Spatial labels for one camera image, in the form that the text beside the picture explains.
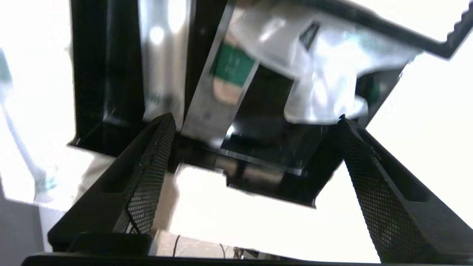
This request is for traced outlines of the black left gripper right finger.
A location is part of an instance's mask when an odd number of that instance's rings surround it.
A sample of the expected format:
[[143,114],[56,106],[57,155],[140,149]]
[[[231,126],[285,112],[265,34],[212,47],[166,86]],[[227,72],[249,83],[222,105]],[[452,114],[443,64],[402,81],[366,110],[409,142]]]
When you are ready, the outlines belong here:
[[471,264],[472,228],[368,131],[341,116],[338,144],[381,263]]

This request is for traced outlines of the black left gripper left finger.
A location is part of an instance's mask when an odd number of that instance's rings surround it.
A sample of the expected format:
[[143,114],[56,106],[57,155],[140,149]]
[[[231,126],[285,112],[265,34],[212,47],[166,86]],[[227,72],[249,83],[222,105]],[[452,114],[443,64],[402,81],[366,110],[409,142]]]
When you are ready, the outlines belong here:
[[150,235],[175,135],[171,113],[153,119],[48,232],[53,251],[81,233]]

